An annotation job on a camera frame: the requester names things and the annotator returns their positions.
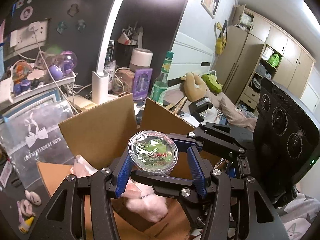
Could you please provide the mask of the green jelly cup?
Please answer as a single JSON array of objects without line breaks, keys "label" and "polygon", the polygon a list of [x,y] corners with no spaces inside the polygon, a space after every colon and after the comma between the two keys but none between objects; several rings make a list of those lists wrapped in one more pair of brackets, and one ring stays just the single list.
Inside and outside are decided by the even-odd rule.
[{"label": "green jelly cup", "polygon": [[127,151],[134,165],[151,175],[167,176],[178,162],[179,151],[168,135],[156,131],[141,131],[133,135]]}]

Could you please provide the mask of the yellow label glue bottle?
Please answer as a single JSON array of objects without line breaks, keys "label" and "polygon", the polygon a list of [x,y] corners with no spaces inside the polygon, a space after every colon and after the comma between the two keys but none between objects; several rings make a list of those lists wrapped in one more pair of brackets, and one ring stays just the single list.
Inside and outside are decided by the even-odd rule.
[{"label": "yellow label glue bottle", "polygon": [[23,218],[20,218],[19,219],[19,226],[18,226],[18,229],[21,233],[23,234],[27,234],[30,230],[30,227],[34,221],[34,218],[35,217],[29,217],[28,219],[24,220]]}]

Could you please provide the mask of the pink plush toy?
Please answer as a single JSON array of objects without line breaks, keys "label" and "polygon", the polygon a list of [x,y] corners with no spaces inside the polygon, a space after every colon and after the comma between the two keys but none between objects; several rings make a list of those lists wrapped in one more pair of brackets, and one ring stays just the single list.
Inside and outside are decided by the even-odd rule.
[{"label": "pink plush toy", "polygon": [[[94,175],[97,171],[81,155],[75,157],[71,168],[71,173],[78,178]],[[131,178],[121,197],[124,197],[125,206],[129,211],[139,214],[149,222],[157,223],[168,214],[165,197],[156,195],[151,186],[138,183]]]}]

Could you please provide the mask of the brown cardboard box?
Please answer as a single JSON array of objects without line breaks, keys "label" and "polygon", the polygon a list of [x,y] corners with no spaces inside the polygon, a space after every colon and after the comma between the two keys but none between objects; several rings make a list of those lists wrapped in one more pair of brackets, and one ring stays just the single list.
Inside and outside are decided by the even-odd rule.
[{"label": "brown cardboard box", "polygon": [[181,205],[169,199],[169,212],[158,223],[117,206],[114,170],[129,139],[139,131],[185,135],[192,127],[161,105],[148,100],[142,122],[136,123],[132,95],[122,96],[67,119],[60,131],[73,154],[98,171],[85,178],[69,165],[39,162],[51,198],[34,224],[31,239],[188,239],[190,223]]}]

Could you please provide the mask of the brown plush toy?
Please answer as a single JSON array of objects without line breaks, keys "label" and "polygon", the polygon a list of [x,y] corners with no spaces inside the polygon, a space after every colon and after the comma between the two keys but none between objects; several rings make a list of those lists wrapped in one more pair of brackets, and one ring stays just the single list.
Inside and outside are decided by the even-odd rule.
[{"label": "brown plush toy", "polygon": [[205,97],[207,86],[199,75],[188,72],[181,77],[181,80],[183,81],[185,96],[190,102],[195,102]]}]

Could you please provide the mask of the white humidifier canister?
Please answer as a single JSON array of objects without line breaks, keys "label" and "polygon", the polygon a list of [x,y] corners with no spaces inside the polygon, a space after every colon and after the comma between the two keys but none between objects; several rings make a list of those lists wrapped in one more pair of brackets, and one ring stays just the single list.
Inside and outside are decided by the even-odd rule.
[{"label": "white humidifier canister", "polygon": [[135,72],[137,69],[150,68],[153,52],[143,48],[135,48],[132,51],[129,69]]}]

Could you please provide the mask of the clear zip plastic bag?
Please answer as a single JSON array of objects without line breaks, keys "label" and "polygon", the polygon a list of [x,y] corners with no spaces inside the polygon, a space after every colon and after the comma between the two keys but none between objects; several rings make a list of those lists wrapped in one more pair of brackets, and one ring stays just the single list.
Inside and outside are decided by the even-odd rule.
[{"label": "clear zip plastic bag", "polygon": [[72,155],[59,123],[73,116],[66,100],[31,109],[1,124],[1,146],[7,153],[23,187],[42,184],[37,163],[72,164]]}]

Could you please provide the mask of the beige wardrobe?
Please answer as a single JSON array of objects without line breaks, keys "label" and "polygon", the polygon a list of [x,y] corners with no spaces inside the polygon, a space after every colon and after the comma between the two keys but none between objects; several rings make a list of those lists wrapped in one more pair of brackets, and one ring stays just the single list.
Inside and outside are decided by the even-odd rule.
[{"label": "beige wardrobe", "polygon": [[232,103],[255,110],[263,78],[301,98],[314,64],[311,54],[289,33],[245,5],[236,5],[214,70]]}]

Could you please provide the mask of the white tape roll dispenser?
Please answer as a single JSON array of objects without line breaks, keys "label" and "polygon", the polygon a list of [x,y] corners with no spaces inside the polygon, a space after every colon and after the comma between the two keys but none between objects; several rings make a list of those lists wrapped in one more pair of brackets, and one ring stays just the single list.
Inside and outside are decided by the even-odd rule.
[{"label": "white tape roll dispenser", "polygon": [[33,212],[33,206],[31,202],[26,199],[17,201],[18,214],[20,217],[34,217],[35,213]]}]

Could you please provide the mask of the purple capsule toy ball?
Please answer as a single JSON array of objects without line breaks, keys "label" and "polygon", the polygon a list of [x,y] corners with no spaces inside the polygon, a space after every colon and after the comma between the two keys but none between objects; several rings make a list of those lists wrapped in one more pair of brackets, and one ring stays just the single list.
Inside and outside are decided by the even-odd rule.
[{"label": "purple capsule toy ball", "polygon": [[59,55],[59,65],[64,76],[71,74],[77,64],[78,58],[74,52],[65,50]]}]

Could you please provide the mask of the framed wall picture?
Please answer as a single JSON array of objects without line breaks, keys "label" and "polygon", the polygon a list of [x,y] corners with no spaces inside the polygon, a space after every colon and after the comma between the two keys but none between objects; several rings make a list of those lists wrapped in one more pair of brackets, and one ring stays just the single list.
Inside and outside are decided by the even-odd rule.
[{"label": "framed wall picture", "polygon": [[201,5],[204,7],[205,11],[208,12],[208,14],[212,19],[216,17],[219,4],[220,4],[220,0],[202,0],[201,1]]}]

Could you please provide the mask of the white wall power strip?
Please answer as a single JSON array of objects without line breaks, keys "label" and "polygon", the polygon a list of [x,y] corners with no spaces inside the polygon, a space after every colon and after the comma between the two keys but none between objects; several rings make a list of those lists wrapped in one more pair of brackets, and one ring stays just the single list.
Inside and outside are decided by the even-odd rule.
[{"label": "white wall power strip", "polygon": [[48,37],[50,19],[31,23],[10,33],[10,48],[16,50],[36,44],[36,40],[45,42]]}]

